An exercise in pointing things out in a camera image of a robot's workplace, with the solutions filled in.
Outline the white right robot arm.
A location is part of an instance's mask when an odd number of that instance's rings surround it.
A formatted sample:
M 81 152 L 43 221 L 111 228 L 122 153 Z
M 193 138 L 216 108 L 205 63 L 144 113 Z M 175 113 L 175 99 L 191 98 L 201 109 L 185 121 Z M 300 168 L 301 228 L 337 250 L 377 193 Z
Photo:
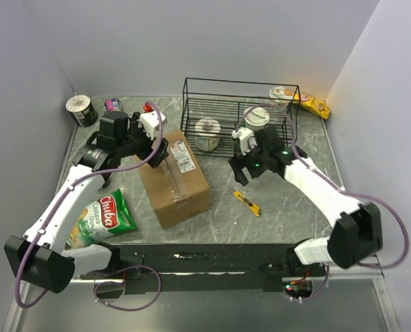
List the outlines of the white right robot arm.
M 168 135 L 168 161 L 140 171 L 146 193 L 162 229 L 174 227 L 210 211 L 211 191 L 189 144 L 180 132 Z M 303 239 L 288 251 L 286 267 L 303 275 L 311 264 L 335 264 L 348 269 L 382 247 L 381 216 L 373 204 L 364 204 L 334 185 L 299 147 L 286 148 L 274 127 L 259 131 L 240 127 L 232 132 L 236 153 L 228 161 L 236 182 L 270 171 L 301 191 L 326 217 L 332 232 L 328 237 Z

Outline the brown cardboard box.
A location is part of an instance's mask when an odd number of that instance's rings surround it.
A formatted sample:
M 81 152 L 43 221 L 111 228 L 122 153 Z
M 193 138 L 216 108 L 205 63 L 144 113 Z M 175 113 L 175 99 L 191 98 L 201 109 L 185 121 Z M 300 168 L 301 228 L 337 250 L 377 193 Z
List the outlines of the brown cardboard box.
M 169 156 L 156 168 L 139 168 L 147 196 L 162 229 L 171 228 L 210 209 L 210 186 L 184 136 L 165 133 Z

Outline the yellow utility knife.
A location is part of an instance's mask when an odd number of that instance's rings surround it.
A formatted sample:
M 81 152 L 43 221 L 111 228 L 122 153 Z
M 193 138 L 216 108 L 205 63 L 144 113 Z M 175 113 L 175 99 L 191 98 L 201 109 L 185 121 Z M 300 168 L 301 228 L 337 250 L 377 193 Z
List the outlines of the yellow utility knife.
M 261 217 L 261 208 L 257 204 L 246 198 L 240 191 L 234 191 L 232 195 L 240 202 L 242 202 L 245 206 L 247 206 L 256 217 Z

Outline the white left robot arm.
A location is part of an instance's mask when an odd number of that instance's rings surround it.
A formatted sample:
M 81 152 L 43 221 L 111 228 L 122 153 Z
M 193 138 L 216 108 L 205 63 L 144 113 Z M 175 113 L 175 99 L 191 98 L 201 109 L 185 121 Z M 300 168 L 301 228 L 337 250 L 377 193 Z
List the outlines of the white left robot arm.
M 137 156 L 157 167 L 167 157 L 163 126 L 167 118 L 148 113 L 105 112 L 99 129 L 77 153 L 68 176 L 50 205 L 22 237 L 11 236 L 4 251 L 16 283 L 28 282 L 53 293 L 63 291 L 79 275 L 98 271 L 106 278 L 121 269 L 119 250 L 92 244 L 66 250 L 77 217 L 114 172 L 122 171 L 122 158 Z

